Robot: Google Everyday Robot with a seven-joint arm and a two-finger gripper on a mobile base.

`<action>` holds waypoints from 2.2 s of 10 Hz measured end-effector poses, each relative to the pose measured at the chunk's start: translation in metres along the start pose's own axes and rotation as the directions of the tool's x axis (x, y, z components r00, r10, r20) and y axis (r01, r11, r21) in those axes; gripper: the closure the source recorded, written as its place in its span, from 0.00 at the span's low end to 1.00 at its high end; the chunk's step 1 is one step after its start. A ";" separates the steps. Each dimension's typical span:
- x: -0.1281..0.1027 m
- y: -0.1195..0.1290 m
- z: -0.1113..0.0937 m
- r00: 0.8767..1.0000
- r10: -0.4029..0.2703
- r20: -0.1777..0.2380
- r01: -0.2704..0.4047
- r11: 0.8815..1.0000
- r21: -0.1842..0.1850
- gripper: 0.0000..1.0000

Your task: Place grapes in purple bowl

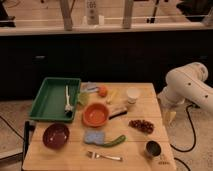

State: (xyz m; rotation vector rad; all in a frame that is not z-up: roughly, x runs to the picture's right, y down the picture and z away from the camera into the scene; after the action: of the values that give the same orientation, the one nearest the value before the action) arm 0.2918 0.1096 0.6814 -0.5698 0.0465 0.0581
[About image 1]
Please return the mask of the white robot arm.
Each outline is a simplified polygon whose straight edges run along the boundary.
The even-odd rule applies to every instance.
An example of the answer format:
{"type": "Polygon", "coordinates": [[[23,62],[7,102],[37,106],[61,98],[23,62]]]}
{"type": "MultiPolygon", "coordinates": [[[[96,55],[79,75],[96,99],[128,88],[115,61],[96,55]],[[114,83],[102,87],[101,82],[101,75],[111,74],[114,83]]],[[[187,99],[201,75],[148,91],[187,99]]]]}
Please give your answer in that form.
{"type": "Polygon", "coordinates": [[[200,62],[174,68],[166,74],[166,86],[157,95],[164,125],[172,122],[176,116],[174,108],[185,100],[213,114],[213,88],[205,84],[207,78],[208,69],[200,62]]]}

